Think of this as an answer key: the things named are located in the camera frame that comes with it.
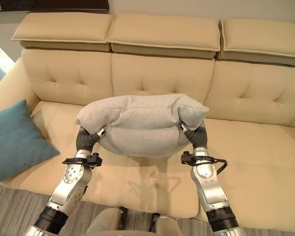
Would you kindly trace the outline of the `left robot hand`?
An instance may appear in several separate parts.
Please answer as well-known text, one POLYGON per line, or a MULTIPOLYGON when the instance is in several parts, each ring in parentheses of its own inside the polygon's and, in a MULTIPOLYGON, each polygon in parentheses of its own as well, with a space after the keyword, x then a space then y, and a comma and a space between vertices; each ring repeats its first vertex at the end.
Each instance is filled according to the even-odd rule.
POLYGON ((94 145, 106 134, 106 132, 106 129, 101 128, 96 133, 90 134, 81 126, 76 138, 77 151, 87 150, 92 152, 94 145))

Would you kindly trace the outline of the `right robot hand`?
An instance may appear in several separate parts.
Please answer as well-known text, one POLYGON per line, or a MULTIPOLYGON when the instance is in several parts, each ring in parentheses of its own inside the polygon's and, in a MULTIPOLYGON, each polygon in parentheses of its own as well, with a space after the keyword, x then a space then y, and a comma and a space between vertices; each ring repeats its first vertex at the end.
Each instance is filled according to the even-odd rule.
POLYGON ((179 123, 179 128, 190 141, 193 148, 207 148, 207 131, 203 122, 195 130, 190 130, 183 122, 179 123))

